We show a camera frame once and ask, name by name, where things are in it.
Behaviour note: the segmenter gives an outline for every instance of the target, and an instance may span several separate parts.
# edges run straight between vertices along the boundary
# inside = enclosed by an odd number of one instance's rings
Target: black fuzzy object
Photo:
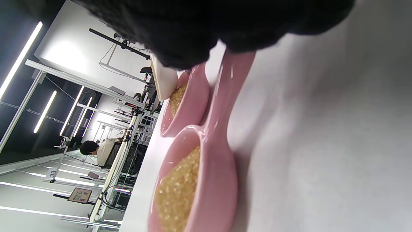
[[[339,24],[354,0],[73,0],[166,67],[205,62],[217,40],[232,52],[274,45],[286,33],[316,35]]]

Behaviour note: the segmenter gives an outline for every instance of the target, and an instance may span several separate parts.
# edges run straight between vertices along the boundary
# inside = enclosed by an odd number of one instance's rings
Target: pink ceramic spoon
[[[200,145],[199,178],[185,232],[228,232],[232,225],[237,201],[237,175],[234,156],[227,143],[227,125],[254,57],[255,52],[225,52],[205,125],[189,125],[180,131],[160,168],[157,186]],[[162,232],[154,199],[148,231]]]
[[[172,116],[169,102],[166,105],[160,128],[162,137],[175,137],[185,126],[197,125],[203,118],[209,100],[209,82],[205,74],[205,63],[194,67],[190,74],[182,73],[178,88],[186,83],[186,91],[175,117]]]

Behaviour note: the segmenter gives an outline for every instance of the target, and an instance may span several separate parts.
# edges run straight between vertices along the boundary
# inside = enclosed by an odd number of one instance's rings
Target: fluorescent light
[[[72,179],[66,179],[66,178],[60,178],[60,177],[56,177],[55,179],[56,180],[61,180],[61,181],[64,181],[64,182],[68,182],[68,183],[78,184],[78,185],[94,186],[93,183],[84,182],[84,181],[80,181],[80,180],[72,180]]]
[[[126,190],[126,189],[115,189],[115,190],[122,191],[122,192],[130,192],[129,190]]]
[[[7,183],[7,182],[0,182],[0,185],[8,185],[8,186],[19,187],[19,188],[23,188],[23,189],[31,189],[31,190],[37,190],[37,191],[42,191],[42,192],[50,192],[50,193],[70,196],[70,193],[57,192],[57,191],[52,191],[52,190],[47,190],[47,189],[39,189],[39,188],[35,188],[35,187],[17,185],[17,184],[12,184],[12,183]]]
[[[21,51],[20,55],[17,57],[17,60],[14,62],[12,69],[10,70],[9,74],[6,76],[2,86],[0,87],[0,99],[2,98],[4,92],[6,91],[7,87],[9,86],[11,80],[13,79],[14,75],[16,74],[17,69],[19,68],[21,62],[23,61],[24,57],[26,56],[28,50],[30,49],[31,45],[36,39],[37,34],[39,33],[40,29],[42,28],[43,23],[39,22],[34,28],[33,33],[31,33],[30,38],[28,39],[26,45],[24,45],[23,50]]]
[[[80,217],[80,216],[72,216],[72,215],[65,215],[65,214],[59,214],[59,213],[49,213],[49,212],[28,210],[28,209],[22,209],[22,208],[11,208],[11,207],[5,207],[5,206],[0,206],[0,209],[19,211],[19,212],[25,212],[25,213],[37,213],[37,214],[59,216],[59,217],[88,219],[86,217]]]
[[[82,87],[80,88],[80,91],[79,91],[79,93],[78,93],[78,95],[77,95],[77,98],[76,98],[74,104],[72,105],[72,108],[70,109],[69,115],[67,115],[66,121],[65,121],[64,124],[63,124],[63,128],[62,128],[61,131],[60,131],[60,136],[63,134],[64,128],[66,128],[67,124],[69,123],[69,119],[70,119],[70,117],[72,116],[73,110],[75,109],[75,107],[76,107],[76,105],[77,105],[77,102],[79,101],[80,95],[82,95],[83,89],[84,89],[84,86],[82,86]]]
[[[90,97],[89,102],[87,103],[87,106],[90,105],[92,99],[93,99],[93,97]],[[85,109],[84,109],[84,112],[83,112],[83,114],[82,114],[82,117],[80,118],[79,124],[78,124],[77,127],[76,127],[75,133],[73,134],[73,137],[76,136],[77,131],[78,131],[79,128],[80,128],[80,124],[82,123],[83,118],[84,118],[84,116],[86,115],[86,112],[87,112],[87,109],[85,108]]]
[[[91,121],[91,118],[93,117],[93,114],[94,114],[94,111],[92,112],[92,114],[91,114],[91,116],[90,116],[90,119],[89,119],[89,121],[87,122],[87,126],[86,126],[86,128],[84,129],[82,138],[84,137],[84,134],[86,134],[87,127],[89,126],[89,123],[90,123],[90,121]]]
[[[107,220],[107,219],[105,219],[104,221],[105,221],[105,222],[108,222],[108,223],[117,223],[117,224],[122,224],[122,221]]]
[[[64,170],[64,169],[59,169],[59,172],[71,173],[71,174],[76,174],[76,175],[87,175],[87,174],[85,174],[85,173],[78,173],[78,172],[73,172],[73,171]]]
[[[44,178],[46,177],[46,175],[42,175],[42,174],[38,174],[38,173],[29,173],[29,174],[44,177]],[[78,184],[78,185],[94,186],[93,183],[84,182],[84,181],[80,181],[80,180],[72,180],[72,179],[66,179],[66,178],[61,178],[61,177],[55,177],[54,179],[61,180],[61,181],[64,181],[64,182],[68,182],[68,183]]]
[[[43,174],[38,174],[38,173],[29,173],[30,175],[35,175],[35,176],[40,176],[40,177],[46,177],[46,175]]]
[[[73,167],[73,168],[79,168],[79,169],[83,169],[83,170],[87,170],[87,171],[93,171],[93,172],[96,172],[96,173],[103,173],[103,174],[107,174],[107,173],[102,172],[102,171],[90,170],[90,169],[88,169],[88,168],[77,167],[77,166],[73,166],[73,165],[70,165],[70,164],[65,164],[65,163],[62,163],[62,165],[69,166],[69,167]]]
[[[54,100],[54,97],[56,96],[56,93],[57,93],[57,92],[54,91],[53,94],[51,95],[51,97],[50,97],[50,99],[49,99],[49,102],[48,102],[47,105],[46,105],[46,108],[43,110],[43,113],[42,113],[42,115],[40,116],[40,119],[39,119],[39,121],[37,122],[36,127],[34,128],[33,133],[37,133],[37,131],[39,130],[40,125],[42,124],[42,122],[43,122],[43,120],[44,120],[44,117],[46,116],[47,111],[49,110],[49,108],[50,108],[50,106],[51,106],[51,104],[52,104],[52,102],[53,102],[53,100]]]

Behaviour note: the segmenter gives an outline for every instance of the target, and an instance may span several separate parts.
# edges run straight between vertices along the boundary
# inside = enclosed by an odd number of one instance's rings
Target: framed sign
[[[70,195],[68,201],[73,201],[81,204],[87,204],[91,196],[91,190],[75,188]]]

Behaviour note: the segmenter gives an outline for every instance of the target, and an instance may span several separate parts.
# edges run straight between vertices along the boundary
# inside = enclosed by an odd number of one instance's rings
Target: person
[[[80,145],[80,153],[83,155],[94,155],[97,156],[97,164],[104,166],[107,158],[110,156],[110,151],[113,148],[113,145],[116,142],[123,141],[123,137],[119,138],[108,138],[106,139],[101,146],[96,142],[88,140]]]

